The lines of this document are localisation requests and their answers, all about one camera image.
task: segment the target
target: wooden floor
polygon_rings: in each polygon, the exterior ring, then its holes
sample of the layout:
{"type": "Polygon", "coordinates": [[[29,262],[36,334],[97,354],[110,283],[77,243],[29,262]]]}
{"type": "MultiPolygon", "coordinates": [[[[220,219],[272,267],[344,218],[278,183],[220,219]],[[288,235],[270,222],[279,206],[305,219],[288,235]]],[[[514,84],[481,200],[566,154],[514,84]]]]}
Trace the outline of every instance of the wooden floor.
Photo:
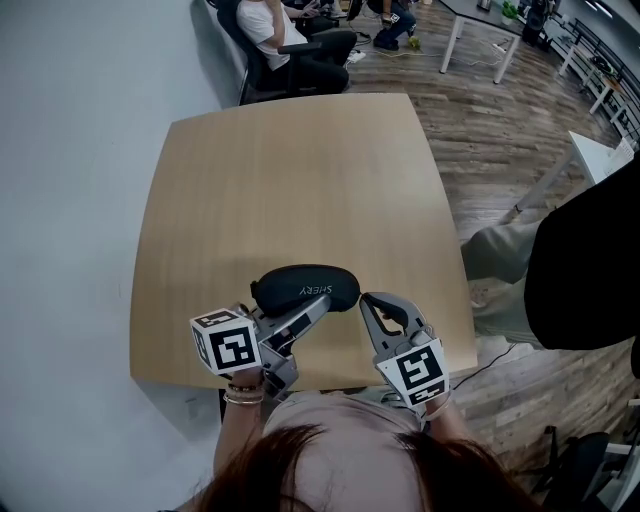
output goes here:
{"type": "MultiPolygon", "coordinates": [[[[443,75],[438,70],[453,15],[436,1],[430,6],[418,4],[415,14],[422,52],[437,56],[389,58],[362,46],[366,58],[348,68],[351,92],[409,95],[433,150],[461,240],[513,217],[517,200],[569,147],[568,130],[617,144],[619,137],[609,123],[589,114],[594,99],[579,93],[575,76],[557,76],[560,60],[555,54],[522,43],[502,82],[495,85],[495,66],[468,64],[494,62],[489,44],[506,38],[467,26],[453,52],[460,60],[452,60],[443,75]]],[[[379,21],[365,16],[372,16],[366,8],[353,28],[374,36],[379,21]]],[[[398,53],[411,51],[406,35],[400,45],[398,53]]],[[[542,204],[515,222],[542,218],[581,180],[580,171],[572,168],[542,204]]],[[[500,338],[479,339],[480,365],[507,347],[500,338]]],[[[549,440],[543,431],[548,424],[559,428],[561,440],[616,425],[626,401],[640,392],[631,376],[630,349],[628,343],[592,352],[536,352],[528,345],[518,346],[463,384],[456,400],[478,436],[507,467],[530,467],[544,462],[549,440]]]]}

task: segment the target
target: green object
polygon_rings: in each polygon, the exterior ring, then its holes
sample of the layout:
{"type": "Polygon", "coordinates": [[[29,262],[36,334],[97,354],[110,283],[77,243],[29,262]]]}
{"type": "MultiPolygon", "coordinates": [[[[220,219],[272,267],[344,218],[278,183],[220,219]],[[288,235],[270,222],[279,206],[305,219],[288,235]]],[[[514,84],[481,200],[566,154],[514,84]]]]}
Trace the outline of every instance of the green object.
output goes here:
{"type": "Polygon", "coordinates": [[[502,15],[510,20],[518,19],[518,9],[509,0],[502,4],[502,15]]]}
{"type": "Polygon", "coordinates": [[[419,50],[420,49],[420,38],[417,36],[411,36],[409,38],[409,46],[411,46],[411,48],[413,48],[414,50],[419,50]]]}

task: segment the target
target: black chair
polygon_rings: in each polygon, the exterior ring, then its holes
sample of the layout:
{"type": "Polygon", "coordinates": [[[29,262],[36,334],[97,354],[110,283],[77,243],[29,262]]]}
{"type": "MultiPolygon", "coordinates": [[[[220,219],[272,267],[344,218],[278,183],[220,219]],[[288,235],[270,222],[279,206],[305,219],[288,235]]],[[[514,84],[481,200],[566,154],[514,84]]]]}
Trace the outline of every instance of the black chair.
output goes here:
{"type": "Polygon", "coordinates": [[[255,101],[269,101],[315,94],[315,89],[300,90],[296,80],[296,65],[300,57],[320,49],[322,47],[321,43],[292,44],[278,49],[279,54],[290,56],[288,80],[286,84],[283,84],[282,81],[275,79],[274,73],[267,64],[266,57],[238,26],[236,11],[240,0],[217,0],[215,4],[212,1],[207,1],[217,8],[220,25],[247,56],[247,76],[240,95],[241,105],[245,103],[248,86],[258,92],[274,93],[258,97],[255,101]]]}
{"type": "Polygon", "coordinates": [[[595,477],[604,465],[604,455],[609,444],[609,434],[596,432],[581,438],[569,439],[569,447],[558,455],[556,428],[547,427],[545,434],[551,434],[549,464],[544,468],[525,471],[541,474],[532,493],[549,490],[543,506],[555,512],[575,512],[581,510],[583,502],[592,490],[595,477]]]}

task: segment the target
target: person's leg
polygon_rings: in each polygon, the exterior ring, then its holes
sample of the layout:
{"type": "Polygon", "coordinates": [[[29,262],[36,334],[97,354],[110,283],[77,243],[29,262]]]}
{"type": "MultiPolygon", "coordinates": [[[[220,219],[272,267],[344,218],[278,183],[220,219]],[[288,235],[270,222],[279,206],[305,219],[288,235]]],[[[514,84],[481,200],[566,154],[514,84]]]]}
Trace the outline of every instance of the person's leg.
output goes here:
{"type": "Polygon", "coordinates": [[[315,87],[319,94],[340,94],[349,83],[349,73],[342,66],[301,57],[297,65],[299,87],[315,87]]]}
{"type": "MultiPolygon", "coordinates": [[[[382,11],[379,10],[379,6],[376,4],[369,5],[369,8],[375,12],[376,14],[382,14],[382,11]]],[[[396,15],[398,17],[397,21],[391,25],[389,28],[383,28],[378,35],[376,35],[375,39],[382,43],[397,43],[398,36],[403,32],[407,32],[411,30],[415,24],[416,19],[411,14],[411,12],[407,9],[404,9],[398,2],[391,3],[391,15],[396,15]]]]}
{"type": "Polygon", "coordinates": [[[314,60],[327,61],[331,59],[338,66],[344,66],[349,53],[356,45],[358,36],[351,30],[334,30],[315,34],[311,36],[310,40],[322,43],[322,48],[313,54],[314,60]]]}
{"type": "Polygon", "coordinates": [[[298,29],[298,32],[309,39],[313,34],[330,30],[335,28],[335,26],[335,22],[328,20],[324,16],[316,16],[315,18],[304,20],[302,26],[296,26],[296,28],[298,29]]]}
{"type": "Polygon", "coordinates": [[[524,306],[525,282],[526,278],[521,279],[484,306],[473,308],[477,334],[504,336],[509,343],[530,343],[534,348],[544,348],[529,326],[524,306]]]}
{"type": "Polygon", "coordinates": [[[489,226],[460,248],[467,281],[496,277],[505,283],[523,278],[540,222],[489,226]]]}

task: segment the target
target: wrist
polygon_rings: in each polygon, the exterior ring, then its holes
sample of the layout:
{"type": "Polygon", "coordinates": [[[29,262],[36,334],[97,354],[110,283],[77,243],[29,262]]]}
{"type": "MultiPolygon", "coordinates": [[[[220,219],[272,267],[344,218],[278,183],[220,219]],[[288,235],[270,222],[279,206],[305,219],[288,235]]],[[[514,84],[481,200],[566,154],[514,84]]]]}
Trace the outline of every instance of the wrist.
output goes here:
{"type": "Polygon", "coordinates": [[[447,399],[451,396],[451,391],[448,391],[447,393],[443,393],[442,395],[434,398],[433,400],[429,400],[428,402],[425,403],[425,407],[427,409],[427,414],[431,414],[435,411],[437,411],[438,409],[440,409],[440,407],[442,407],[447,399]]]}
{"type": "Polygon", "coordinates": [[[262,368],[249,368],[248,370],[240,370],[233,374],[231,384],[240,387],[256,386],[262,388],[262,368]]]}

